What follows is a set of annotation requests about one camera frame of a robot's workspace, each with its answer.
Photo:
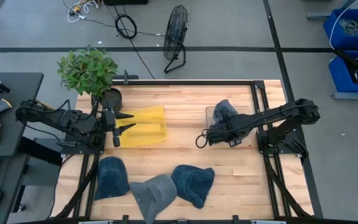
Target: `gray floor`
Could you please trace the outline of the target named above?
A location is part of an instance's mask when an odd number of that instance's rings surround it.
[[[65,0],[73,4],[75,0]],[[270,0],[282,47],[328,47],[323,21],[307,21],[306,12],[330,11],[341,0]],[[144,32],[165,32],[170,11],[183,4],[191,13],[186,46],[273,47],[265,9],[260,0],[150,0],[146,6],[126,6],[127,13]],[[92,22],[70,24],[60,0],[6,0],[0,11],[0,47],[130,47],[112,28]],[[105,6],[91,8],[87,15],[105,24],[112,19]],[[138,47],[163,45],[162,37],[140,35]],[[187,64],[169,75],[161,52],[141,52],[156,78],[243,78],[281,79],[275,53],[271,52],[188,52]],[[56,61],[65,53],[0,53],[0,72],[42,72],[45,74],[38,99],[57,106],[76,93],[60,87]],[[150,78],[134,52],[111,52],[119,70]],[[321,120],[305,126],[311,166],[325,218],[358,220],[358,101],[334,101],[327,53],[285,53],[285,63],[295,98],[313,100]],[[40,124],[44,130],[62,133]],[[49,138],[26,131],[30,138]],[[38,200],[29,200],[32,195]],[[9,222],[45,218],[50,210],[53,189],[30,187],[23,203],[28,211],[11,215]]]

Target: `dark blue cap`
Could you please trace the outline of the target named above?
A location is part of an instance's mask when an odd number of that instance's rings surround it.
[[[123,196],[128,191],[128,176],[122,160],[114,156],[100,160],[94,200]]]
[[[178,196],[191,202],[196,208],[203,208],[209,190],[214,182],[212,168],[200,169],[189,165],[177,166],[171,175]]]

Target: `blue bin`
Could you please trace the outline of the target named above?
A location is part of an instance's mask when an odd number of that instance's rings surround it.
[[[358,51],[346,51],[350,57],[358,58]],[[345,61],[340,57],[334,58],[329,63],[329,70],[333,76],[333,80],[338,92],[354,93],[358,92],[358,84],[353,83],[351,74],[349,73]]]
[[[336,19],[341,15],[344,9],[333,10],[331,16],[324,23],[324,29],[327,33],[328,39],[331,35],[334,23]],[[358,18],[358,9],[349,9],[347,10],[339,20],[341,19],[357,19]],[[331,39],[331,44],[334,48],[339,49],[358,49],[358,35],[347,35],[344,32],[343,27],[340,25],[339,21],[335,25],[333,32],[333,37]]]

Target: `green leaves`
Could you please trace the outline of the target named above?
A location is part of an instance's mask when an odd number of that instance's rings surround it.
[[[68,90],[75,89],[79,94],[86,92],[93,96],[102,96],[110,90],[112,79],[117,73],[118,65],[106,57],[105,51],[97,49],[78,49],[62,57],[57,73],[62,77],[62,85]]]

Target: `yellow plastic container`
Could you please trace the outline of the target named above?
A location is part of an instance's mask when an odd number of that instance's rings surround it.
[[[167,139],[163,106],[124,111],[123,113],[134,115],[134,117],[117,119],[117,127],[133,123],[136,123],[136,125],[124,131],[120,136],[121,147],[145,146]]]

